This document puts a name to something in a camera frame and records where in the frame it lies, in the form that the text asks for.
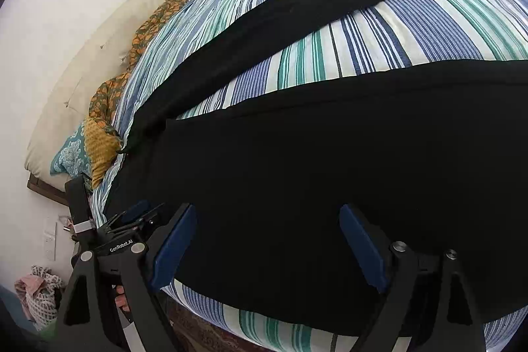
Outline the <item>left hand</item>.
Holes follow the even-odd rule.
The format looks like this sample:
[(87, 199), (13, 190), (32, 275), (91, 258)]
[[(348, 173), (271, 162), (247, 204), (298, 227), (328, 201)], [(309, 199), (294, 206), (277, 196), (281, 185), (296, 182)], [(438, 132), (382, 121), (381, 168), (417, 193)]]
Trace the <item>left hand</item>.
[(121, 310), (124, 318), (128, 321), (132, 321), (132, 314), (128, 305), (128, 301), (124, 292), (124, 288), (121, 285), (115, 287), (116, 297), (115, 304)]

